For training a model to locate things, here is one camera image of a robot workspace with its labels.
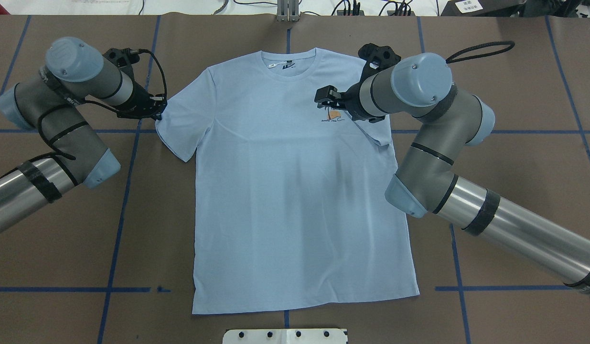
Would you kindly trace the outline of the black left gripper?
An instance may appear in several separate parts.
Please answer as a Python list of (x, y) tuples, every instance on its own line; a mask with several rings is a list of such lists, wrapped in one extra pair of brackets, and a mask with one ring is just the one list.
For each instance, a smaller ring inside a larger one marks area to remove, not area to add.
[(117, 118), (162, 120), (167, 106), (166, 96), (152, 96), (131, 79), (122, 79), (117, 91)]

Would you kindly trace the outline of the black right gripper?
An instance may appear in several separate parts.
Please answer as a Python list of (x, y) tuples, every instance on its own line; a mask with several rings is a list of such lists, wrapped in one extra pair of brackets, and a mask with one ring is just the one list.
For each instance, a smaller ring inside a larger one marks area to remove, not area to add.
[(360, 89), (361, 83), (352, 85), (346, 92), (338, 92), (332, 85), (324, 86), (317, 89), (314, 101), (317, 102), (318, 108), (345, 110), (352, 120), (365, 120), (369, 123), (385, 120), (385, 115), (371, 115), (364, 109), (360, 100)]

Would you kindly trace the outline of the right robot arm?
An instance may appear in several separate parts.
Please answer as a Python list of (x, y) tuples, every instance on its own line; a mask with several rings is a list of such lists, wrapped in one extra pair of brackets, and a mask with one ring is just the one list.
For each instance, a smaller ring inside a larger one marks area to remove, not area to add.
[(320, 108), (343, 110), (353, 120), (380, 123), (405, 114), (419, 121), (417, 135), (389, 177), (386, 200), (415, 218), (443, 218), (590, 300), (590, 239), (480, 185), (507, 172), (489, 158), (482, 158), (489, 167), (473, 161), (481, 157), (495, 114), (456, 84), (442, 56), (400, 59), (391, 52), (369, 53), (360, 80), (345, 91), (323, 86), (314, 101)]

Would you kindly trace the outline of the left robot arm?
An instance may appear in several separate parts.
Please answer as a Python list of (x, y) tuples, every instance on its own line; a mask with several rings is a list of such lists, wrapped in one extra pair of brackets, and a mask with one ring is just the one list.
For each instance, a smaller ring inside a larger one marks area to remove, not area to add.
[(148, 49), (100, 53), (76, 37), (59, 38), (38, 75), (0, 96), (0, 112), (22, 130), (37, 130), (50, 152), (28, 159), (0, 177), (0, 233), (78, 185), (88, 189), (121, 165), (78, 106), (94, 104), (120, 119), (160, 120), (166, 92), (150, 94), (132, 66)]

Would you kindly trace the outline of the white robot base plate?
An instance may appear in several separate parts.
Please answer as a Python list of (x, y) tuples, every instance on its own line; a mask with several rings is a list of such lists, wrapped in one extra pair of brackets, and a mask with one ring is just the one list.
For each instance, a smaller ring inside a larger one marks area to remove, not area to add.
[(232, 329), (223, 335), (223, 344), (347, 344), (346, 329)]

